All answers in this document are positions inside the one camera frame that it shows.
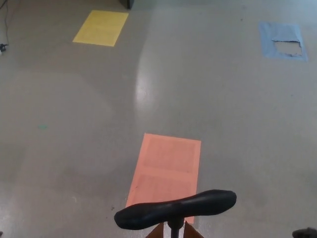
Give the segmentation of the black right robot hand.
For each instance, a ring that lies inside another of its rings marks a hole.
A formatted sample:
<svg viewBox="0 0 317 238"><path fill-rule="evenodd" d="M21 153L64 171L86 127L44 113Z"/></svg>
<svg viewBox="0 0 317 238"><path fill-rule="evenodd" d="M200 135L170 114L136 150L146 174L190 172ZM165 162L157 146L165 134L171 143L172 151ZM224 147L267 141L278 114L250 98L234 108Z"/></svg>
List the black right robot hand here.
<svg viewBox="0 0 317 238"><path fill-rule="evenodd" d="M314 228L305 228L295 230L292 233L293 238L317 238L317 230Z"/></svg>

